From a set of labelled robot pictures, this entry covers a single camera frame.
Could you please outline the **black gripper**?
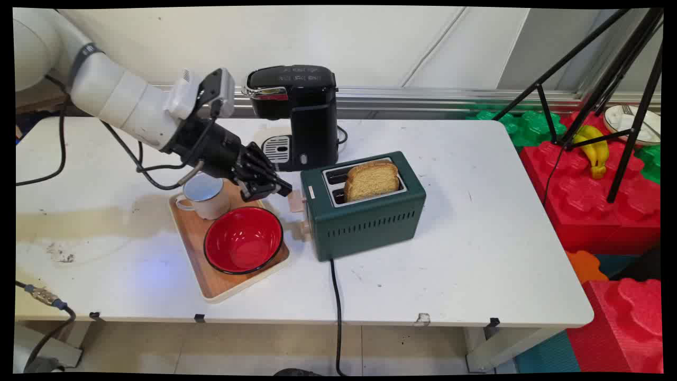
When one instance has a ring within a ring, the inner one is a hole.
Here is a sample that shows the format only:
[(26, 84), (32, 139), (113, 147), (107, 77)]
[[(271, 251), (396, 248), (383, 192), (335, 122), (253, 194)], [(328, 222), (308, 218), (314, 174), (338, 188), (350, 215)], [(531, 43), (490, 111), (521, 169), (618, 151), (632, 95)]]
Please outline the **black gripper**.
[(181, 124), (171, 140), (171, 153), (213, 178), (231, 178), (244, 202), (254, 202), (272, 194), (288, 197), (292, 186), (282, 180), (276, 167), (256, 142), (246, 147), (237, 135), (214, 119), (190, 119)]

